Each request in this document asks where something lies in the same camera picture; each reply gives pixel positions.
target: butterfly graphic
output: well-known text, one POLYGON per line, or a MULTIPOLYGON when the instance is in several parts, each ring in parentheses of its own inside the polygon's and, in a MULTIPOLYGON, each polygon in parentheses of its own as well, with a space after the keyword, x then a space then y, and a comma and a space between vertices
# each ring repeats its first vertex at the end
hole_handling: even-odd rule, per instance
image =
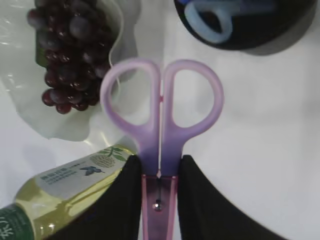
POLYGON ((86 170, 85 171, 86 176, 89 176, 94 173, 104 173, 104 171, 102 171, 99 168, 96 168, 95 166, 86 166, 86 167, 80 168, 80 170, 86 170))

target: bunch of grapes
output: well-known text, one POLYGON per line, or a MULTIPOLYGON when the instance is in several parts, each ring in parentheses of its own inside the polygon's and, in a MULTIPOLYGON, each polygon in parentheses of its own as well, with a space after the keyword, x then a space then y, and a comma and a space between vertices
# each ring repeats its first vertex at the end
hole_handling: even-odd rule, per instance
POLYGON ((110 69, 108 55, 115 38, 97 0, 35 0, 27 21, 37 31, 48 65, 50 87, 42 94, 60 114, 85 111, 99 102, 102 78, 110 69))

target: yellow liquid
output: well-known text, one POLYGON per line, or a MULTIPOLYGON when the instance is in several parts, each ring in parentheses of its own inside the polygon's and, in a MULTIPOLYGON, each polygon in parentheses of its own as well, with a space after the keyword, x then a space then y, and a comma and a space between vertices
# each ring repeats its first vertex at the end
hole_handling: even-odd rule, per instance
MULTIPOLYGON (((121 149, 132 155, 127 149, 121 149)), ((101 197, 120 172, 121 169, 114 171, 68 200, 49 195, 36 184, 35 178, 28 180, 17 193, 15 203, 30 219, 34 240, 45 239, 68 225, 101 197)))

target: white table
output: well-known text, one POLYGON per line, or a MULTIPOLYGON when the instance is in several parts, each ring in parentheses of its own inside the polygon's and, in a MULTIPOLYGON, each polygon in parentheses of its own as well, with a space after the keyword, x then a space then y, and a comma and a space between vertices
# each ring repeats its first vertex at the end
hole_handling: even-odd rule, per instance
MULTIPOLYGON (((256 221, 291 240, 319 240, 320 16, 291 48, 252 56, 210 48, 194 39, 178 19, 172 0, 142 2, 135 29, 139 55, 163 66, 181 58, 204 62, 224 87, 220 119, 190 140, 183 153, 191 154, 211 182, 256 221)), ((123 87, 126 100, 120 106, 128 110, 125 101, 139 103, 140 114, 126 114, 134 122, 147 117, 148 98, 137 98, 144 86, 131 81, 123 87)), ((176 121, 189 126, 203 119, 213 104, 206 81, 182 72, 175 86, 176 121)), ((9 204, 31 176, 117 138, 98 136, 112 129, 101 114, 90 122, 97 124, 84 142, 44 139, 19 118, 3 86, 0 109, 0 207, 9 204)), ((177 218, 174 239, 180 239, 177 218)))

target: bottle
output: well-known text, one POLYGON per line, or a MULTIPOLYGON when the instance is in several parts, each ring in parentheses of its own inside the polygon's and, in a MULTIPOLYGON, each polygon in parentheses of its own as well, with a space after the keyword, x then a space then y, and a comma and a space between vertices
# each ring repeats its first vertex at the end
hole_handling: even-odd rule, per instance
POLYGON ((29 179, 0 209, 0 240, 42 240, 95 203, 133 153, 115 145, 29 179))

